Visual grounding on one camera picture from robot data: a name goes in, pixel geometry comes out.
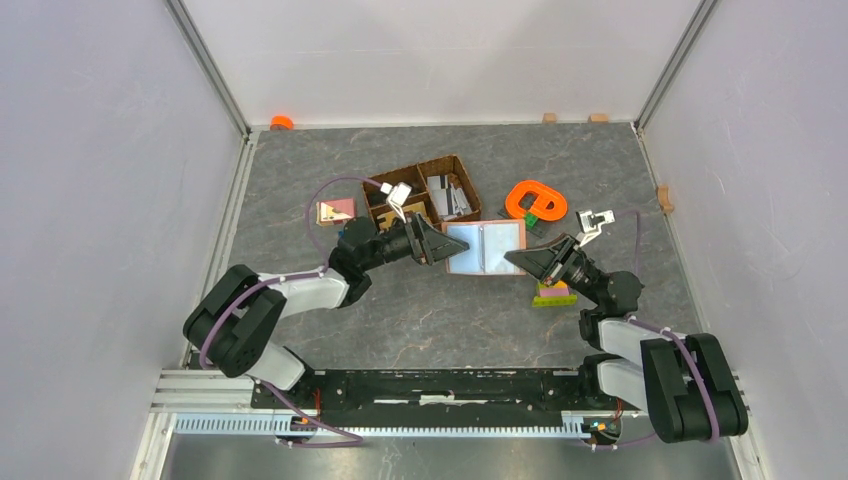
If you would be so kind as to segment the orange round cap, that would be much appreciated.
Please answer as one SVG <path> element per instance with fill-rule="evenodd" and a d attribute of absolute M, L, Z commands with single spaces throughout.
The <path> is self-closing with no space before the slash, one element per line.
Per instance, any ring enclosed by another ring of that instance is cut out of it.
<path fill-rule="evenodd" d="M 275 115 L 269 123 L 270 130 L 292 130 L 293 128 L 294 122 L 285 115 Z"/>

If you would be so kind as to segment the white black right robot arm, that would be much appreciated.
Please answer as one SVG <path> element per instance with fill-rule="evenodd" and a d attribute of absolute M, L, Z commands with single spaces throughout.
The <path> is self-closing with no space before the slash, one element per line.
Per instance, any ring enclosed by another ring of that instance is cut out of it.
<path fill-rule="evenodd" d="M 639 320 L 643 285 L 636 274 L 602 270 L 570 235 L 504 257 L 543 285 L 562 281 L 594 303 L 578 322 L 597 351 L 580 368 L 577 392 L 585 405 L 602 408 L 616 397 L 646 413 L 665 443 L 748 431 L 748 409 L 719 340 Z"/>

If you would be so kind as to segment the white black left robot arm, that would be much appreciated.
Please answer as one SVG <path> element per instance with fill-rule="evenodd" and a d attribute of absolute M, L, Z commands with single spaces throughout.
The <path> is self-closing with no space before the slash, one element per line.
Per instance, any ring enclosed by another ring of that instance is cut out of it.
<path fill-rule="evenodd" d="M 268 382 L 288 406 L 302 407 L 313 397 L 314 381 L 293 352 L 271 344 L 280 319 L 354 304 L 371 287 L 368 273 L 377 267 L 405 258 L 433 265 L 468 248 L 418 213 L 385 231 L 356 217 L 344 226 L 327 265 L 288 274 L 230 267 L 187 317 L 183 335 L 198 348 L 202 367 Z"/>

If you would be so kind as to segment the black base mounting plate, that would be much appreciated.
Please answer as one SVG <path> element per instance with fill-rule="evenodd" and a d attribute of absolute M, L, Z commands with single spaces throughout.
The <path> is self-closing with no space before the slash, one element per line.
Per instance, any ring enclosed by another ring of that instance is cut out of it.
<path fill-rule="evenodd" d="M 336 427 L 555 426 L 564 412 L 637 410 L 592 390 L 575 369 L 327 369 L 307 372 L 286 395 Z"/>

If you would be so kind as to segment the green building block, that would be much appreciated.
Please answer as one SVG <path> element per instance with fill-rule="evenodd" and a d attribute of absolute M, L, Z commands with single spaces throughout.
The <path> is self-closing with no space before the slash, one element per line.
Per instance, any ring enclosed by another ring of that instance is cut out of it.
<path fill-rule="evenodd" d="M 533 230 L 535 228 L 536 224 L 538 223 L 539 218 L 536 215 L 527 212 L 523 215 L 523 220 L 524 220 L 525 228 L 527 230 Z"/>

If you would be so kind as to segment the curved wooden piece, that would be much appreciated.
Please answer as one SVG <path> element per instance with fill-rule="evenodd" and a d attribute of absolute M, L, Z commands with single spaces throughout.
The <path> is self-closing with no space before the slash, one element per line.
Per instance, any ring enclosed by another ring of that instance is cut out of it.
<path fill-rule="evenodd" d="M 656 188 L 656 197 L 660 210 L 664 215 L 670 215 L 675 210 L 675 205 L 672 202 L 671 191 L 668 185 L 658 185 Z"/>

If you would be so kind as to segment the gold card front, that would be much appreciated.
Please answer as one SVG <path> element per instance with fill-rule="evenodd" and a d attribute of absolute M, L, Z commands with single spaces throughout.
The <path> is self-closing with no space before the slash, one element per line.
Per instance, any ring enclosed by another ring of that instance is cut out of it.
<path fill-rule="evenodd" d="M 425 219 L 428 218 L 426 204 L 423 201 L 404 205 L 402 207 L 402 211 L 407 216 L 410 216 L 412 213 L 419 213 Z M 380 214 L 376 217 L 376 225 L 380 230 L 387 230 L 396 218 L 396 212 L 393 210 L 389 210 L 388 212 Z"/>

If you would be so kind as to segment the pink tan small box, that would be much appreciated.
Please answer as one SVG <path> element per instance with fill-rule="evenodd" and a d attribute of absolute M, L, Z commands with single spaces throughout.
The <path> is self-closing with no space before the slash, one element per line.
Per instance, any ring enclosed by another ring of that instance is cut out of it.
<path fill-rule="evenodd" d="M 356 202 L 353 198 L 341 198 L 316 203 L 316 224 L 319 226 L 341 225 L 356 217 Z"/>

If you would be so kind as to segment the yellow-green small block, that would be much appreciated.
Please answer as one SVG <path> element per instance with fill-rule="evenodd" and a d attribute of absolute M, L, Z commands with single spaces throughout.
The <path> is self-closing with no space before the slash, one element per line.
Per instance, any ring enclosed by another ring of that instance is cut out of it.
<path fill-rule="evenodd" d="M 536 295 L 532 300 L 533 308 L 566 307 L 577 303 L 577 295 L 572 293 L 565 282 L 553 285 L 538 283 Z"/>

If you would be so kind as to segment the wooden block right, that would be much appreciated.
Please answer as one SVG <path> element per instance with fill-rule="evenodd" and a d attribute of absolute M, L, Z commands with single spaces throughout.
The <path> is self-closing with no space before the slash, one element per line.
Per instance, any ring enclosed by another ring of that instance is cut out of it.
<path fill-rule="evenodd" d="M 588 117 L 589 123 L 609 123 L 610 117 L 605 113 L 592 113 Z"/>

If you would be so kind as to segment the brown woven basket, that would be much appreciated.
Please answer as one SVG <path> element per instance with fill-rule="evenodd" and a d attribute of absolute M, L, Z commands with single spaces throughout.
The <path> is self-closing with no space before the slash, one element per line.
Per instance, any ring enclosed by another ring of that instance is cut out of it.
<path fill-rule="evenodd" d="M 453 220 L 441 220 L 435 209 L 430 192 L 427 188 L 426 178 L 432 175 L 453 174 L 455 175 L 472 206 L 472 213 L 469 215 L 459 216 Z M 412 187 L 412 192 L 404 205 L 423 201 L 427 208 L 427 220 L 436 227 L 440 227 L 444 222 L 467 222 L 481 219 L 482 202 L 479 198 L 477 190 L 473 185 L 468 171 L 458 155 L 452 154 L 439 157 L 433 160 L 414 163 L 404 167 L 398 167 L 388 172 L 377 174 L 372 177 L 378 183 L 397 184 L 398 182 L 407 183 Z"/>

